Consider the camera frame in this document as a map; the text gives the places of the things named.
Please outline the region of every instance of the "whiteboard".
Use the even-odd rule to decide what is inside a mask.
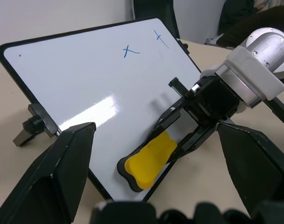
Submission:
[[[133,192],[117,162],[180,98],[168,83],[178,77],[190,89],[200,77],[167,28],[151,19],[20,44],[3,56],[60,130],[96,123],[90,169],[106,191],[142,200],[149,191]],[[168,132],[180,141],[195,128],[183,116]]]

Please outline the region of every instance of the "black knob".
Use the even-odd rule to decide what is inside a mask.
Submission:
[[[178,94],[184,96],[188,93],[188,89],[175,77],[170,83],[169,86],[177,91]]]
[[[45,124],[38,115],[35,115],[22,123],[22,126],[29,134],[35,134],[41,132],[44,129]]]

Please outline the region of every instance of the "metal bracket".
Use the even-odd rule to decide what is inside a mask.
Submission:
[[[284,104],[277,97],[273,100],[265,100],[264,103],[272,110],[272,112],[284,123]]]
[[[13,140],[18,147],[32,140],[43,131],[49,137],[58,131],[58,126],[40,104],[29,104],[28,110],[33,116],[22,124],[23,130]]]

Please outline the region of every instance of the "whiteboard stand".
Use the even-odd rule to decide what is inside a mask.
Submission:
[[[89,179],[105,199],[148,200],[174,162],[140,193],[117,172],[117,162],[179,100],[170,80],[178,77],[188,89],[199,80],[201,71],[188,54],[158,19],[3,44],[0,62],[32,103],[33,118],[15,144],[21,146],[43,130],[59,136],[70,126],[95,122]],[[186,116],[168,132],[179,142],[196,126]]]
[[[13,143],[18,147],[31,141],[36,135],[43,131],[45,131],[49,137],[53,136],[58,131],[58,126],[40,104],[29,104],[28,110],[32,114],[32,117],[22,123],[22,131],[13,140]]]

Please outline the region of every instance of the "blue marker x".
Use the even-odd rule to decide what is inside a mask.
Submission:
[[[161,37],[160,37],[161,35],[158,35],[157,33],[156,33],[156,35],[157,35],[156,40],[160,39],[164,43],[164,45],[166,45],[166,43],[161,39]]]
[[[132,53],[135,53],[135,54],[139,54],[139,53],[140,53],[140,52],[134,52],[134,51],[132,51],[132,50],[129,50],[128,48],[129,48],[129,45],[127,45],[127,48],[126,48],[126,49],[123,49],[123,50],[125,50],[124,58],[126,58],[126,55],[127,55],[127,52],[128,52],[128,51],[129,51],[129,52],[132,52]]]

